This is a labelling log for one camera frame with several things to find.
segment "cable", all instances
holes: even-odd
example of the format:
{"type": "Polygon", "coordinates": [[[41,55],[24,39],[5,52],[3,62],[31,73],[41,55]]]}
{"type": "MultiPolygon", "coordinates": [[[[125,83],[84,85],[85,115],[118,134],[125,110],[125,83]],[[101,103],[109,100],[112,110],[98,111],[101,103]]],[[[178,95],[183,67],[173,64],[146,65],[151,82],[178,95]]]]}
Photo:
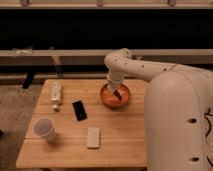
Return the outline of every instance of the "cable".
{"type": "Polygon", "coordinates": [[[209,134],[211,133],[212,131],[212,124],[211,124],[211,121],[209,120],[209,118],[205,115],[204,118],[207,120],[208,124],[209,124],[209,129],[208,131],[206,132],[205,136],[206,138],[209,136],[209,134]]]}
{"type": "MultiPolygon", "coordinates": [[[[212,124],[211,124],[211,121],[210,121],[209,118],[207,117],[207,116],[213,116],[212,114],[210,114],[210,111],[211,111],[211,109],[209,108],[209,109],[208,109],[208,112],[207,112],[207,113],[204,113],[204,118],[207,120],[208,125],[209,125],[209,129],[208,129],[208,131],[207,131],[206,134],[205,134],[205,137],[206,137],[206,138],[209,136],[209,134],[210,134],[211,131],[212,131],[212,124]]],[[[209,158],[208,155],[207,155],[207,160],[208,160],[209,164],[211,165],[211,167],[213,168],[213,163],[212,163],[212,161],[210,160],[210,158],[209,158]]]]}
{"type": "Polygon", "coordinates": [[[209,164],[211,165],[211,167],[213,167],[213,163],[212,163],[212,161],[209,159],[209,156],[207,156],[207,160],[208,160],[209,164]]]}

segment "table leg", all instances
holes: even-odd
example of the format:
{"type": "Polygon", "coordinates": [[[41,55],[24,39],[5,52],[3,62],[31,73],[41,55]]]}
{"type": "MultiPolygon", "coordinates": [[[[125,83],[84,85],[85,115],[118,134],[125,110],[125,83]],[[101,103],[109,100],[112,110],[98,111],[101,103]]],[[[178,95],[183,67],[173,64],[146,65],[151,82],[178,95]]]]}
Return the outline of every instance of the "table leg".
{"type": "Polygon", "coordinates": [[[141,171],[147,171],[147,167],[144,167],[141,171]]]}
{"type": "Polygon", "coordinates": [[[41,169],[41,171],[51,171],[51,169],[49,169],[49,168],[40,168],[41,169]]]}

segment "white block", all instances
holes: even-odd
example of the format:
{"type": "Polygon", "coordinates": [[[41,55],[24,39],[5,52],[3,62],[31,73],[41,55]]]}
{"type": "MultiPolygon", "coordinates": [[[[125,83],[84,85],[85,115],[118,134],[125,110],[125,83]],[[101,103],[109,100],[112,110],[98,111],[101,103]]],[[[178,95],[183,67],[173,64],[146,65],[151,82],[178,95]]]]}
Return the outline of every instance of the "white block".
{"type": "Polygon", "coordinates": [[[88,128],[87,148],[99,148],[100,145],[100,128],[88,128]]]}

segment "orange bowl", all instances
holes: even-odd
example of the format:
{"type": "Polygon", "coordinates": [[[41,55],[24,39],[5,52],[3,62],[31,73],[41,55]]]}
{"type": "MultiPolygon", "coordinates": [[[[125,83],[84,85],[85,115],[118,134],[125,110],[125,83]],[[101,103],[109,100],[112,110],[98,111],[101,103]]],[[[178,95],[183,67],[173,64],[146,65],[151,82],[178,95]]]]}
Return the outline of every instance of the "orange bowl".
{"type": "Polygon", "coordinates": [[[124,106],[130,101],[130,91],[124,84],[121,84],[117,93],[114,94],[109,93],[107,90],[107,84],[105,84],[101,88],[100,96],[103,104],[112,109],[124,106]]]}

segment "black wall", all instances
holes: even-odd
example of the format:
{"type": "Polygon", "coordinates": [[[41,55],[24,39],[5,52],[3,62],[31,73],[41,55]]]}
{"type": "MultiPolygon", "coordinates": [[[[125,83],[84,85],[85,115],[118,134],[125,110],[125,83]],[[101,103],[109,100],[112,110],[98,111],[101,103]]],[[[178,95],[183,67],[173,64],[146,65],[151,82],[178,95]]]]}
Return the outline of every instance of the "black wall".
{"type": "Polygon", "coordinates": [[[213,48],[213,10],[0,10],[0,49],[213,48]]]}

